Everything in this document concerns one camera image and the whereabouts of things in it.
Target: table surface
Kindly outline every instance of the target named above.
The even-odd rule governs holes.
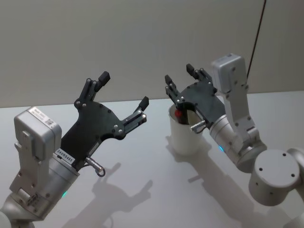
[[[248,95],[249,109],[264,143],[273,149],[304,148],[304,91]],[[104,103],[120,119],[137,101]],[[93,158],[107,168],[80,176],[45,221],[36,228],[277,228],[304,212],[292,191],[276,207],[265,207],[248,191],[250,174],[241,173],[203,133],[199,152],[174,156],[170,147],[171,101],[151,100],[148,121],[122,141],[109,139]],[[73,105],[39,106],[65,133],[76,121]],[[0,109],[0,203],[19,170],[13,117],[26,107]]]

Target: cylindrical joint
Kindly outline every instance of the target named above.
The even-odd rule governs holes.
[[[251,173],[256,157],[266,150],[266,146],[260,140],[244,147],[241,138],[233,131],[226,115],[220,117],[212,125],[210,135],[242,172]]]
[[[47,183],[41,190],[27,202],[21,201],[18,194],[12,193],[11,196],[16,202],[22,202],[20,205],[38,217],[37,220],[44,220],[78,176],[79,173],[73,167],[53,155],[49,161]]]
[[[94,159],[86,158],[85,161],[90,166],[92,166],[97,173],[101,174],[103,172],[104,168],[100,164],[98,164]]]
[[[266,150],[258,155],[249,181],[252,197],[265,206],[283,202],[299,183],[300,169],[296,160],[280,150]]]

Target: gray wall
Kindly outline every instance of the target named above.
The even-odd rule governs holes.
[[[1,0],[0,107],[73,103],[87,77],[98,101],[164,98],[185,66],[250,59],[262,0]],[[261,85],[256,84],[258,91]]]
[[[250,92],[304,90],[304,1],[268,0],[252,64]]]

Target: white cup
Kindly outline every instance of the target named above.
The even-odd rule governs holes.
[[[202,132],[199,134],[191,130],[191,126],[197,124],[201,119],[195,112],[188,110],[188,123],[180,124],[175,117],[176,107],[172,105],[169,108],[170,126],[171,126],[171,145],[176,153],[180,155],[192,155],[198,150]]]

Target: barcode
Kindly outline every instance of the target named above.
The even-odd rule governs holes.
[[[51,119],[48,119],[45,121],[45,123],[50,126],[54,123],[54,121],[52,121]]]

